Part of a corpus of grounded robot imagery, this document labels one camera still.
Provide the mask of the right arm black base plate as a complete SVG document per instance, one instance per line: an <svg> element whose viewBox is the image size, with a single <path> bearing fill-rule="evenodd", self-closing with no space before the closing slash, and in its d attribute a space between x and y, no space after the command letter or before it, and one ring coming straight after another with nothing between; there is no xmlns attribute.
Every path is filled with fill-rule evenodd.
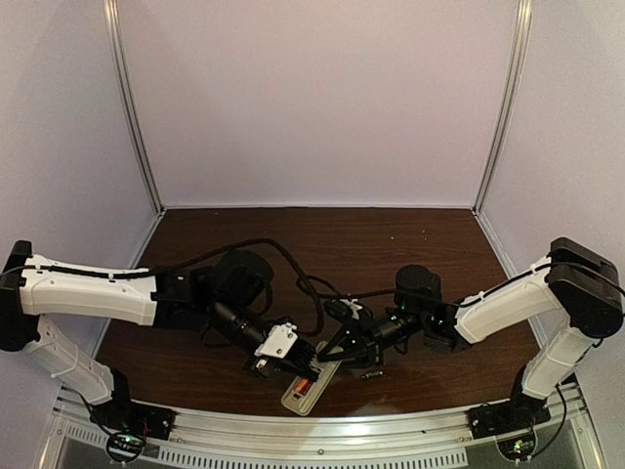
<svg viewBox="0 0 625 469"><path fill-rule="evenodd" d="M529 429L551 419L546 401L519 395L497 404L482 404L466 411L474 439Z"/></svg>

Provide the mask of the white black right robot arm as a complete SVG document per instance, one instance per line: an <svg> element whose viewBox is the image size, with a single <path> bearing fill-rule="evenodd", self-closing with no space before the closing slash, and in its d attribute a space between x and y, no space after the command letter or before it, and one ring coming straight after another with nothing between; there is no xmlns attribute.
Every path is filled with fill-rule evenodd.
<svg viewBox="0 0 625 469"><path fill-rule="evenodd" d="M422 333L428 347L456 353L533 317L562 313L560 328L518 373L501 409L501 423L514 432L537 416L591 348L624 324L624 291L616 266L567 237L553 240L548 254L525 272L457 303L443 301L439 275L421 265L400 268L395 283L394 304L380 317L359 298L325 301L326 312L341 327L318 352L321 362L378 365L385 350L416 333Z"/></svg>

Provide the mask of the orange AAA battery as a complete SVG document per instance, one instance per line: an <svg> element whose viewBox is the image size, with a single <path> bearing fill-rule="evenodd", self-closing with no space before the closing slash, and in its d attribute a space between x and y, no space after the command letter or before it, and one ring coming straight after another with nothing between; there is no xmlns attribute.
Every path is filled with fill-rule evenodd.
<svg viewBox="0 0 625 469"><path fill-rule="evenodd" d="M312 385L312 383L309 382L309 381L302 381L301 383L299 383L296 386L295 393L298 396L305 396L307 394L307 392L309 391L311 385Z"/></svg>

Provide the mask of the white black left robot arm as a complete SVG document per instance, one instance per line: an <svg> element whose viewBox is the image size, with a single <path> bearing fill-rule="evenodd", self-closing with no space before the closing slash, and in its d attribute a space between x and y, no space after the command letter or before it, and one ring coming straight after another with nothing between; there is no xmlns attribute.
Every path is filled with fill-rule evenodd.
<svg viewBox="0 0 625 469"><path fill-rule="evenodd" d="M89 409L120 434L140 426L126 376L89 358L49 320L50 314L122 320L165 330L213 328L248 354L250 372L273 370L316 382L310 334L290 318L263 320L251 311L260 295L272 297L271 265L252 251L274 248L305 285L293 256L272 239L217 248L178 266L114 270L54 261L15 242L1 272L1 348L26 352L54 378L77 391Z"/></svg>

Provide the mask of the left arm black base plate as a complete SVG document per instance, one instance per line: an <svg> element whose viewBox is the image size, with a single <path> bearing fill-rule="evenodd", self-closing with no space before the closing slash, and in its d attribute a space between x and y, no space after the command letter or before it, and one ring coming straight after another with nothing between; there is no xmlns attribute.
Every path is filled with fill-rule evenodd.
<svg viewBox="0 0 625 469"><path fill-rule="evenodd" d="M92 421L106 429L167 441L176 417L173 409L136 402L109 401L91 406Z"/></svg>

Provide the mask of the white remote control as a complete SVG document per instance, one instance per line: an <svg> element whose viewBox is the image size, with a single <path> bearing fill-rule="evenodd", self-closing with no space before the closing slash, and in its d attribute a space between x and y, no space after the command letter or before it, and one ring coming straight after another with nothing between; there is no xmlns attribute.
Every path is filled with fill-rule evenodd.
<svg viewBox="0 0 625 469"><path fill-rule="evenodd" d="M314 406L324 393L331 380L337 373L341 363L336 362L320 362L317 358L313 360L313 366L319 371L319 377L316 382L296 376L281 397L281 404L287 410L299 415L308 416ZM305 396L298 396L295 393L296 386L302 381L312 383L309 391Z"/></svg>

